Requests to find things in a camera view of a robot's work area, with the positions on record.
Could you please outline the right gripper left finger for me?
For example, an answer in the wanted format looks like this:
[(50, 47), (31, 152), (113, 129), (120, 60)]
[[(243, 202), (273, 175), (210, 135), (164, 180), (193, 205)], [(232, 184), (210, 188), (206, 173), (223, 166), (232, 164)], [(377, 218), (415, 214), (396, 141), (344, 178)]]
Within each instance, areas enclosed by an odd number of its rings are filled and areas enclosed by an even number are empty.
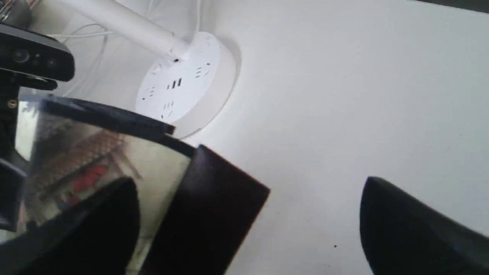
[(107, 184), (67, 211), (1, 245), (2, 275), (124, 275), (139, 237), (131, 178)]

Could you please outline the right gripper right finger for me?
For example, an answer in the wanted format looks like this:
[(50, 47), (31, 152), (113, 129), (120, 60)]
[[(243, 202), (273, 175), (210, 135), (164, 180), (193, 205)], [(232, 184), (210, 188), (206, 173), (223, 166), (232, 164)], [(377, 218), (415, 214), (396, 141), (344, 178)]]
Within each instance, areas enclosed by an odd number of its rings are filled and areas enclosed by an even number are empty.
[(374, 275), (487, 275), (489, 239), (394, 184), (368, 177), (359, 231)]

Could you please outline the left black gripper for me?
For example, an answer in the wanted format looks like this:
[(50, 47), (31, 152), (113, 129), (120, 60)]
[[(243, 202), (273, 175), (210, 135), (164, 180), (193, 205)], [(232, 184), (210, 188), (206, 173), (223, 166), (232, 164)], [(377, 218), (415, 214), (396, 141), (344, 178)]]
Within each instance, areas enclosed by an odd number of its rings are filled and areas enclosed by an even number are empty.
[(15, 76), (1, 73), (0, 77), (0, 227), (7, 231), (16, 231), (18, 227), (28, 163), (15, 148), (20, 89)]

